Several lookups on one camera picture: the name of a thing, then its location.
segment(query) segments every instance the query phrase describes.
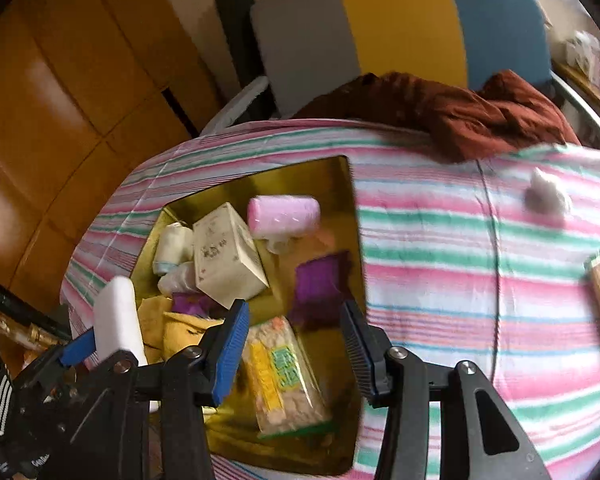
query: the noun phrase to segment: brown cloth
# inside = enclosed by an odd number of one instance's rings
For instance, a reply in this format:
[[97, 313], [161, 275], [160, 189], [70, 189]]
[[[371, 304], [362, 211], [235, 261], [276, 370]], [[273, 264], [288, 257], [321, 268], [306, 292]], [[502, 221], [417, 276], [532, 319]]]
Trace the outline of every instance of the brown cloth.
[[410, 74], [366, 74], [315, 98], [294, 118], [360, 119], [423, 130], [454, 162], [540, 142], [580, 145], [562, 112], [511, 70], [493, 75], [479, 92]]

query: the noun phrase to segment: striped tablecloth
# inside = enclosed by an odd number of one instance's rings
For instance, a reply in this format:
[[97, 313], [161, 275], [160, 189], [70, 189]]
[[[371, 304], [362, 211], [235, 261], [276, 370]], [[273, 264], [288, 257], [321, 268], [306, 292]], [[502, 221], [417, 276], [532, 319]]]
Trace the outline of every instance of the striped tablecloth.
[[[600, 249], [600, 152], [537, 146], [480, 162], [435, 162], [426, 134], [332, 120], [234, 126], [139, 166], [76, 248], [62, 283], [74, 333], [115, 275], [128, 276], [160, 208], [257, 171], [333, 155], [354, 177], [368, 318], [423, 360], [475, 361], [538, 448], [554, 479], [600, 458], [600, 340], [583, 263]], [[533, 168], [573, 200], [564, 221], [525, 206]], [[371, 478], [386, 413], [365, 408], [354, 467]], [[431, 409], [428, 476], [440, 469]], [[218, 478], [277, 478], [214, 458]]]

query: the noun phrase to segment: transparent plastic packaging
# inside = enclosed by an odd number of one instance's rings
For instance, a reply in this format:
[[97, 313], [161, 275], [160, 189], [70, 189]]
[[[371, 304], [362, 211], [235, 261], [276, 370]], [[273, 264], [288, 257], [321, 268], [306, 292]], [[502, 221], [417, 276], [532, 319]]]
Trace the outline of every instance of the transparent plastic packaging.
[[284, 317], [249, 330], [242, 352], [260, 436], [327, 430], [327, 409], [296, 336]]

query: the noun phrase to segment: chair armrest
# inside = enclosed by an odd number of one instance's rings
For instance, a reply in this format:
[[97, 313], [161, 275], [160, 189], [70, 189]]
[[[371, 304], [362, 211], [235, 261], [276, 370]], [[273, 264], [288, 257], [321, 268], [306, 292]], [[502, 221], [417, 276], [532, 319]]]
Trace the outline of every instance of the chair armrest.
[[265, 75], [258, 76], [251, 81], [208, 122], [200, 132], [200, 137], [213, 135], [234, 124], [238, 117], [247, 111], [256, 97], [267, 88], [269, 88], [269, 78]]
[[567, 99], [567, 101], [581, 113], [584, 120], [600, 133], [600, 117], [595, 113], [593, 108], [591, 108], [589, 104], [555, 72], [551, 72], [551, 76], [554, 80], [554, 87], [558, 94]]

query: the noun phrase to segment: gray panel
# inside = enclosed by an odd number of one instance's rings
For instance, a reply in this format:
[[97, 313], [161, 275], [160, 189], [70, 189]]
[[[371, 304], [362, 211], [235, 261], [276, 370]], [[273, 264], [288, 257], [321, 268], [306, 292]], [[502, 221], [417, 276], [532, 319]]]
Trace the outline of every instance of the gray panel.
[[260, 0], [251, 21], [282, 117], [360, 75], [342, 0]]

